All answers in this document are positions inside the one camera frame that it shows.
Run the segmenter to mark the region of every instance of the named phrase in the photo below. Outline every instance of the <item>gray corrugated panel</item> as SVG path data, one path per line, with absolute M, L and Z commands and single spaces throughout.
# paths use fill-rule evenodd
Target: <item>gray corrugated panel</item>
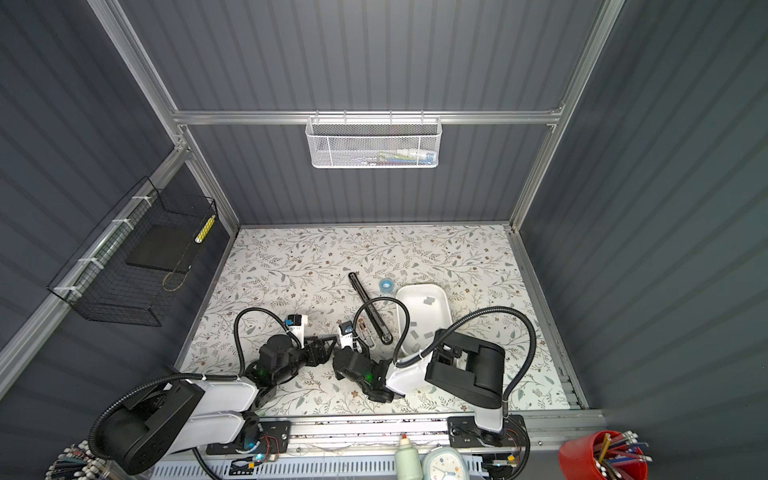
M 312 167 L 299 126 L 192 127 L 243 224 L 506 220 L 544 125 L 446 126 L 440 165 Z
M 167 189 L 200 194 L 186 168 Z M 0 403 L 0 446 L 16 452 L 2 456 L 0 478 L 41 478 L 64 447 L 87 436 L 106 406 L 174 364 L 228 240 L 215 223 L 161 327 L 67 315 Z
M 87 3 L 0 2 L 3 345 L 171 147 Z
M 590 404 L 660 478 L 755 475 L 765 448 L 767 15 L 629 2 L 522 228 Z
M 600 2 L 124 2 L 185 110 L 547 110 Z

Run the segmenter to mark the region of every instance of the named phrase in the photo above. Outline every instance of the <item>red pencil holder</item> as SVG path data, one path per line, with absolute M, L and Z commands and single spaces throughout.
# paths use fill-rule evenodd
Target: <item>red pencil holder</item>
M 560 447 L 560 470 L 568 480 L 605 480 L 598 467 L 594 465 L 594 446 L 602 445 L 605 434 L 611 437 L 620 435 L 621 432 L 603 430 L 580 439 L 568 440 Z M 633 480 L 647 480 L 648 465 L 634 463 L 621 467 Z

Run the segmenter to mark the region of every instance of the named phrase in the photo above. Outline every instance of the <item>floral pattern surface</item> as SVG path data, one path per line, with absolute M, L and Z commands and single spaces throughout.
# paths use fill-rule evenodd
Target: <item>floral pattern surface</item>
M 568 401 L 551 354 L 531 307 L 502 225 L 427 227 L 329 227 L 241 230 L 217 282 L 184 360 L 183 371 L 237 371 L 232 326 L 238 312 L 262 306 L 284 318 L 309 316 L 306 336 L 336 334 L 336 325 L 352 318 L 362 301 L 347 275 L 357 272 L 368 294 L 378 296 L 379 281 L 395 288 L 434 283 L 448 295 L 453 320 L 491 305 L 513 306 L 534 323 L 538 348 L 528 374 L 510 396 L 515 410 L 567 409 Z M 395 338 L 395 307 L 376 306 Z M 372 356 L 392 356 L 393 346 L 377 342 L 361 316 L 360 333 L 373 344 Z M 528 349 L 525 326 L 510 316 L 483 316 L 460 332 L 501 345 L 506 350 L 508 382 Z M 247 362 L 258 356 L 280 327 L 261 313 L 240 322 Z M 434 386 L 410 392 L 392 403 L 370 402 L 354 382 L 337 381 L 331 362 L 304 367 L 278 387 L 262 416 L 362 415 L 382 413 L 462 412 L 472 405 Z

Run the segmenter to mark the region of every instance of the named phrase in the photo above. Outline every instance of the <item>yellow connector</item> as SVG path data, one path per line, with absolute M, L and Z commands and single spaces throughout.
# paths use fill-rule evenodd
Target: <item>yellow connector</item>
M 210 231 L 210 228 L 214 225 L 214 221 L 216 220 L 216 215 L 211 215 L 208 221 L 205 223 L 205 226 L 202 230 L 200 230 L 200 233 L 197 234 L 197 237 L 195 237 L 194 241 L 195 243 L 203 243 L 203 240 L 205 240 L 205 236 L 208 235 L 208 232 Z

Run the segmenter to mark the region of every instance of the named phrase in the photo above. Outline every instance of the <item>mint green clock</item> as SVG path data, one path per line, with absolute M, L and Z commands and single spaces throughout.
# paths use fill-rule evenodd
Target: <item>mint green clock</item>
M 462 454 L 451 447 L 432 450 L 422 460 L 423 480 L 469 480 Z

